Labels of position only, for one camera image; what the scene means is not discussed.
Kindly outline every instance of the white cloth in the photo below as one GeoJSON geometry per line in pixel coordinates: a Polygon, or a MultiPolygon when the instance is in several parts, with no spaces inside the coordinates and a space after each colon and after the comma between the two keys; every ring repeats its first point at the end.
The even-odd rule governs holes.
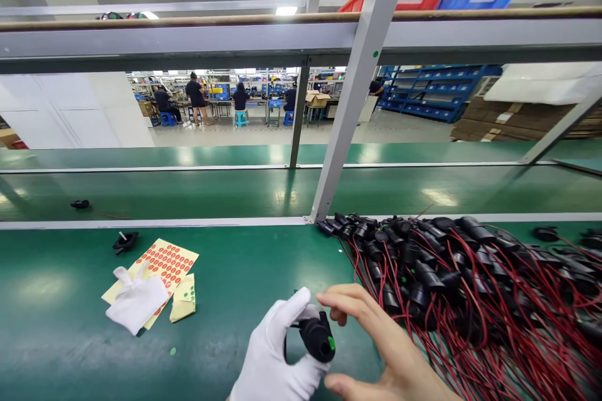
{"type": "Polygon", "coordinates": [[[138,334],[144,324],[169,299],[160,277],[151,276],[142,280],[142,273],[148,265],[149,261],[145,260],[134,280],[123,266],[113,271],[115,277],[124,285],[117,293],[113,305],[108,308],[107,316],[128,329],[132,335],[138,334]]]}
{"type": "Polygon", "coordinates": [[[320,363],[309,354],[289,365],[283,345],[288,327],[299,318],[318,317],[310,306],[312,293],[303,287],[288,301],[276,301],[255,328],[246,350],[245,362],[230,401],[307,401],[330,363],[320,363]]]}

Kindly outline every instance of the bundle of wires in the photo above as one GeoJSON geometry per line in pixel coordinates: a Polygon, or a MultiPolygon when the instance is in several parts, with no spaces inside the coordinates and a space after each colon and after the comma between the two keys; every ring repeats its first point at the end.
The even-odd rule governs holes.
{"type": "Polygon", "coordinates": [[[586,400],[601,393],[602,259],[455,221],[336,214],[359,280],[467,400],[586,400]]]}

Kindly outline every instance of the gray floor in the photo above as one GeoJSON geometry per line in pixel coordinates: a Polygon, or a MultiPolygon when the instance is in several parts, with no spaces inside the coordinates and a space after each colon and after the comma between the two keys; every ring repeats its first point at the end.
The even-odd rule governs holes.
{"type": "MultiPolygon", "coordinates": [[[[303,125],[301,144],[327,144],[332,131],[332,120],[320,122],[319,127],[303,125]]],[[[423,119],[377,108],[370,122],[356,127],[354,143],[446,142],[453,125],[423,119]]],[[[292,128],[264,123],[263,108],[250,109],[248,126],[236,128],[233,118],[222,118],[214,125],[184,122],[176,127],[154,127],[150,130],[158,147],[270,145],[290,144],[292,128]]]]}

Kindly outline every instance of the blue stool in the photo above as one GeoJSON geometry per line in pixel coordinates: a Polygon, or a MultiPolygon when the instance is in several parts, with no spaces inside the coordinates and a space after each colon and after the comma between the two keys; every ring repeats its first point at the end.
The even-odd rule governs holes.
{"type": "Polygon", "coordinates": [[[242,127],[243,125],[249,125],[249,118],[246,116],[246,112],[236,112],[236,118],[234,119],[234,125],[242,127]]]}
{"type": "Polygon", "coordinates": [[[175,114],[161,112],[161,125],[163,127],[175,127],[176,124],[177,120],[175,114]]]}
{"type": "Polygon", "coordinates": [[[284,112],[284,126],[288,127],[288,124],[292,124],[295,120],[295,112],[284,112]]]}

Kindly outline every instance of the hand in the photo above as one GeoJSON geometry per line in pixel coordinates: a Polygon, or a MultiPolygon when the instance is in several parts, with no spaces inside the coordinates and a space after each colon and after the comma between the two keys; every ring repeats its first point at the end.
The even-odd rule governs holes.
{"type": "Polygon", "coordinates": [[[353,316],[374,340],[385,361],[385,369],[376,384],[332,374],[326,388],[345,401],[460,401],[433,371],[411,342],[408,334],[358,284],[331,286],[316,296],[330,307],[330,318],[344,326],[353,316]]]}
{"type": "Polygon", "coordinates": [[[294,365],[284,360],[288,327],[300,317],[319,316],[317,306],[309,305],[311,299],[312,293],[303,287],[288,301],[276,301],[270,308],[251,334],[230,401],[307,401],[314,394],[330,364],[309,354],[294,365]]]}

